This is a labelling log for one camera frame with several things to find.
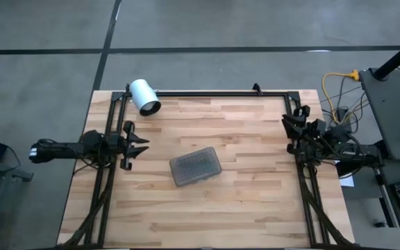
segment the wire bundle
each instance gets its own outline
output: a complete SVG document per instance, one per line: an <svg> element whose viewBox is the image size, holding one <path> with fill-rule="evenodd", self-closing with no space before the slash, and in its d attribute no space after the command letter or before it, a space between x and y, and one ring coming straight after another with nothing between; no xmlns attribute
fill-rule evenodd
<svg viewBox="0 0 400 250"><path fill-rule="evenodd" d="M329 97L329 95L328 95L328 93L327 93L327 91L326 91L326 86L325 86L325 79L326 79L327 76L343 76L342 82L341 82L341 84L340 84L340 93L339 93L338 95L335 95L335 96L333 96L333 97ZM320 101L320 103L325 102L325 101L328 101L328 103L329 103L329 105L330 105L331 111L327 111L327 110L322 109L322 111L323 111L326 115L329 115L329 116L330 116L330 118L331 118L330 125L331 125L331 123L333 123L333 122L334 122L336 125L343 124L343 123L349 121L349 119L350 119L351 117L354 116L356 120L355 120L355 122L350 123L350 125L356 123L356 129L355 129L355 131L354 131L353 133L357 133L358 130L359 130L359 120L362 119L362 117L363 117L363 108L364 108L365 106L368 106L368 105L369 105L369 103L366 103L367 100L363 100L363 97L364 97L365 93L363 93L362 96L361 96L358 100L356 100L356 101L353 103L353 105L351 105L350 107L344 106L345 108L347 108L347 113L345 114L344 117L342 117L341 119L338 119L338 118L336 117L336 115L335 115L335 112L336 112L336 110L337 110L338 108L343 108L343 107L339 107L339 105L340 105L340 100L342 99L342 95L344 95L344 94L346 94L346 93L349 93L349 92L352 92L352 91L354 91L354 90L357 90L357 89L361 88L361 86L358 86L358 87L355 87L355 88L353 88L353 89L351 89L351 90L348 90L348 91L346 91L346 92L342 92L342 91L343 91L343 87L344 87L344 81L345 81L345 78L347 78L347 77L350 77L350 78L355 79L355 80L358 80L358 79L359 79L359 76L358 76L358 73L357 73L356 70L353 71L353 72L350 73L350 74L343 74L343 73L328 73L328 74L326 74L326 75L322 78L322 90L323 90L323 92L324 92L324 94L325 94L325 96L326 96L326 99L323 100L323 101ZM336 97L339 97L339 99L338 99L338 101L337 101L338 103L337 103L336 108L334 108L334 105L333 105L333 102L331 101L331 99L336 98ZM358 118L358 116L357 116L357 114L356 114L356 111L358 111L358 110L360 110L360 118Z"/></svg>

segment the black pole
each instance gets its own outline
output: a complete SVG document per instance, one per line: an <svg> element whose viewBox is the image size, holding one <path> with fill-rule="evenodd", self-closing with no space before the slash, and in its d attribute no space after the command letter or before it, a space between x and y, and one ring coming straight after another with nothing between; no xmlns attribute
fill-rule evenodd
<svg viewBox="0 0 400 250"><path fill-rule="evenodd" d="M400 65L400 51L389 59L384 65L373 72L374 78L377 80L383 80L389 73Z"/></svg>

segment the yellow cable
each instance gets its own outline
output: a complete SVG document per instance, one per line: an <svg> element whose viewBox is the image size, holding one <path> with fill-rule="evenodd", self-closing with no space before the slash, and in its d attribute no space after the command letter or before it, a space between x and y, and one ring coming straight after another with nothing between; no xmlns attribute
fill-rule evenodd
<svg viewBox="0 0 400 250"><path fill-rule="evenodd" d="M326 93L326 88L325 88L325 78L327 76L348 76L354 79L353 77L353 73L351 74L343 74L343 73L327 73L326 75L324 75L324 77L322 78L322 90L324 91L325 97L328 99L328 103L330 104L330 110L331 110L331 116L333 117L333 121L336 124L339 124L338 120L336 119L336 115L334 113L334 107L333 107L333 102L331 101L330 97L328 96L328 93Z"/></svg>

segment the black metal frame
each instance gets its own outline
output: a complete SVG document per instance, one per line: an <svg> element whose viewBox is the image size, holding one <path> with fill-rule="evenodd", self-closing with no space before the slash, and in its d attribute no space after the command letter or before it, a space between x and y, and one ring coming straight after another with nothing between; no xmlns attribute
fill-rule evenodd
<svg viewBox="0 0 400 250"><path fill-rule="evenodd" d="M295 107L300 107L300 96L298 92L263 92L260 89L258 84L255 84L253 90L248 91L180 91L180 92L157 92L158 97L282 97L285 102L285 109L288 115L292 115L292 102L294 102ZM126 92L113 92L110 99L110 107L108 112L108 120L106 122L105 135L111 133L111 127L114 117L115 107L118 102L121 102L119 117L116 126L116 133L120 133L122 129L122 124L124 121L124 115L126 114L126 104L127 99L131 96L131 94ZM90 213L85 218L84 222L81 224L80 228L76 231L76 237L71 238L64 244L56 246L54 249L101 249L103 248L104 238L106 235L106 226L108 222L108 213L109 213L109 205L110 205L110 197L112 194L113 181L115 175L115 168L117 158L112 162L109 166L108 177L106 181L106 186L103 192L100 195L101 191L101 182L103 179L104 169L100 166L97 170L97 177L95 178L94 184L94 192L92 193L92 202L90 206ZM329 236L328 236L328 217L324 214L322 209L322 200L320 197L319 186L317 183L317 177L315 175L310 176L310 184L312 188L312 192L308 189L305 176L303 174L303 166L299 164L296 159L297 166L297 176L299 179L299 187L301 190L301 198L303 201L303 211L306 218L306 226L308 232L308 238L310 240L311 248L319 248L322 246L330 246ZM319 215L319 227L322 233L323 245L317 243L315 230L313 226L313 216L311 215L310 206L312 206L316 213ZM100 211L101 207L103 207L103 211L101 214L101 222L99 226L99 234L96 243L92 243L92 232L94 227L94 220L97 216L97 213ZM329 226L332 227L333 231L335 230L334 225L329 222ZM85 235L85 239L83 244L78 245L81 241L81 238Z"/></svg>

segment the black floor stripe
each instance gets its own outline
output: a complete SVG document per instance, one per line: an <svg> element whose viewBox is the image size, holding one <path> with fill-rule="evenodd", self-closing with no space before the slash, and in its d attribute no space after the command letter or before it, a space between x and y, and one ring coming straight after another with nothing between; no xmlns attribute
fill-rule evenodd
<svg viewBox="0 0 400 250"><path fill-rule="evenodd" d="M305 46L305 47L174 47L109 49L109 54L152 53L247 53L247 52L304 52L304 51L398 51L400 45L390 46Z"/></svg>
<svg viewBox="0 0 400 250"><path fill-rule="evenodd" d="M105 46L112 42L113 32ZM108 54L153 53L250 53L250 52L304 52L304 51L398 51L400 45L379 46L302 46L302 47L173 47L173 48L116 48L116 49L2 49L0 55L101 54L100 63L106 63Z"/></svg>
<svg viewBox="0 0 400 250"><path fill-rule="evenodd" d="M0 49L0 55L100 54L103 49Z"/></svg>
<svg viewBox="0 0 400 250"><path fill-rule="evenodd" d="M122 0L115 0L114 9L112 10L112 15L110 16L109 29L106 34L106 39L104 40L103 52L101 53L100 62L97 68L97 73L95 74L92 91L100 89L101 80L103 79L103 74L104 74L104 68L106 67L106 62L108 60L110 43L112 42L112 37L114 35L115 24L117 23L117 16L121 4Z"/></svg>

